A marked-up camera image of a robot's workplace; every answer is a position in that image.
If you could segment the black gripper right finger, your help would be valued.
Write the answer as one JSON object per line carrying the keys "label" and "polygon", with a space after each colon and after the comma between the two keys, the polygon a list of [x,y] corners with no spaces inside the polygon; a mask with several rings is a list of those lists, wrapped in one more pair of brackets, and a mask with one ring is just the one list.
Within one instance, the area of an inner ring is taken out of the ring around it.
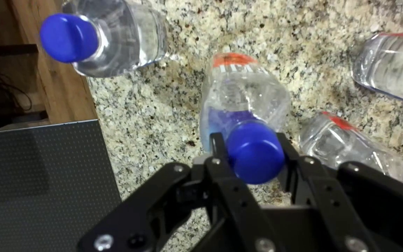
{"label": "black gripper right finger", "polygon": [[300,156],[278,133],[285,167],[281,188],[293,205],[307,206],[324,237],[344,252],[403,252],[403,184],[356,161],[337,170]]}

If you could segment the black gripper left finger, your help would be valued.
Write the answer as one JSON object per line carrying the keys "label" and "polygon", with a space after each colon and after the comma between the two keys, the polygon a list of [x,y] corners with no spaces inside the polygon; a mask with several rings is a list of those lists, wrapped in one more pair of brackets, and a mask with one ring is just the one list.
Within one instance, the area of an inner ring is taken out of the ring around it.
{"label": "black gripper left finger", "polygon": [[77,252],[159,252],[195,209],[209,230],[193,252],[277,252],[277,236],[246,185],[230,171],[222,136],[198,164],[169,163],[106,215],[77,244]]}

